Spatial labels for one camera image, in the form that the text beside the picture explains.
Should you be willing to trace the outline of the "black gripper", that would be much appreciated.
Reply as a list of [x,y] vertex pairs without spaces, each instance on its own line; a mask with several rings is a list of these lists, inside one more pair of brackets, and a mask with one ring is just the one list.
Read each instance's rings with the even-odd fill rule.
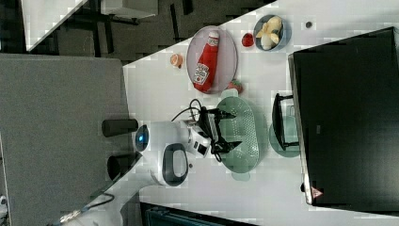
[[234,119],[235,115],[225,110],[214,108],[207,109],[203,106],[199,112],[199,127],[211,139],[211,153],[229,153],[241,144],[241,141],[218,142],[216,120]]

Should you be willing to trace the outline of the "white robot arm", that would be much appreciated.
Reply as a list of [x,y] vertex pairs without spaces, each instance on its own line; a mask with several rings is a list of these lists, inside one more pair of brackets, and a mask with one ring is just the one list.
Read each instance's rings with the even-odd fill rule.
[[86,206],[48,226],[123,226],[122,207],[146,186],[179,186],[188,176],[187,156],[220,156],[239,145],[222,136],[218,124],[236,115],[202,107],[196,120],[157,121],[136,131],[141,157],[113,185]]

